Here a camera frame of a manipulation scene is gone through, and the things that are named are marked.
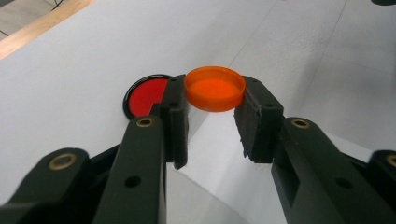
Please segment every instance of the white table surface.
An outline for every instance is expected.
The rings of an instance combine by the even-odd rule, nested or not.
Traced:
[[[287,116],[312,119],[361,160],[367,148],[396,148],[395,9],[97,0],[0,61],[0,203],[51,151],[95,156],[118,144],[121,101],[139,78],[204,65],[261,80]],[[233,111],[209,114],[189,147],[188,165],[169,169],[168,223],[285,223],[270,166],[242,156]]]

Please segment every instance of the orange cap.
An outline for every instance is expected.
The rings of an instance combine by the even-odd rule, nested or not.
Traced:
[[[190,71],[184,78],[184,86],[192,105],[209,112],[222,112],[242,102],[246,83],[229,68],[206,66]]]

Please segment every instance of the wooden edge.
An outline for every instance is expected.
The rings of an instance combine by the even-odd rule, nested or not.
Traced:
[[[66,20],[73,14],[94,2],[94,0],[70,0],[49,14],[33,21],[14,34],[0,41],[0,60],[24,45],[30,43],[50,28]]]

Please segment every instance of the black plastic part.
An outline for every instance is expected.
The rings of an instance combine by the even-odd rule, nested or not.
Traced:
[[[149,111],[149,114],[160,117],[161,116],[160,103],[153,104],[151,110]]]
[[[396,223],[392,209],[312,121],[285,119],[275,155],[272,174],[289,224]]]
[[[396,5],[396,0],[372,0],[372,3],[385,7],[385,6]]]
[[[376,151],[366,168],[367,180],[396,212],[396,151]]]
[[[52,159],[65,154],[75,155],[74,163],[63,169],[50,169]],[[88,165],[88,154],[77,148],[60,149],[41,159],[22,180],[10,201],[0,207],[1,223],[74,222],[77,209],[68,205],[70,198],[82,192],[81,177]]]
[[[120,144],[102,152],[101,154],[91,158],[90,172],[92,175],[108,175],[117,153],[119,152]]]
[[[180,75],[168,80],[160,104],[166,161],[173,162],[176,169],[180,169],[187,163],[189,121],[187,100],[184,94],[184,77],[185,75]]]
[[[132,119],[93,223],[166,223],[163,154],[162,121]]]
[[[132,85],[129,90],[125,93],[124,99],[122,101],[122,109],[124,111],[125,116],[131,120],[135,118],[135,115],[132,113],[132,111],[129,109],[128,106],[128,102],[129,102],[129,98],[132,94],[132,92],[134,92],[134,90],[142,83],[148,81],[148,80],[152,80],[155,78],[166,78],[169,79],[171,78],[171,76],[168,75],[164,75],[164,74],[157,74],[157,75],[151,75],[151,76],[147,76],[147,77],[143,77],[140,78],[139,80],[136,81],[136,83],[134,83],[134,85]]]
[[[283,106],[259,80],[244,79],[247,83],[245,96],[234,111],[244,155],[256,163],[271,163],[284,119]]]

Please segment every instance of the black ring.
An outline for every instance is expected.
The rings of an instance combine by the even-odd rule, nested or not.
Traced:
[[[134,90],[140,86],[140,84],[155,79],[155,78],[172,78],[171,76],[168,75],[163,75],[163,74],[157,74],[157,75],[151,75],[151,76],[147,76],[147,77],[142,77],[139,80],[136,81],[136,83],[134,83],[134,85],[132,85],[129,90],[125,93],[123,102],[122,102],[122,109],[124,111],[125,116],[131,120],[135,118],[135,115],[129,110],[129,106],[128,106],[128,102],[129,102],[129,98],[131,97],[132,92],[134,92]]]

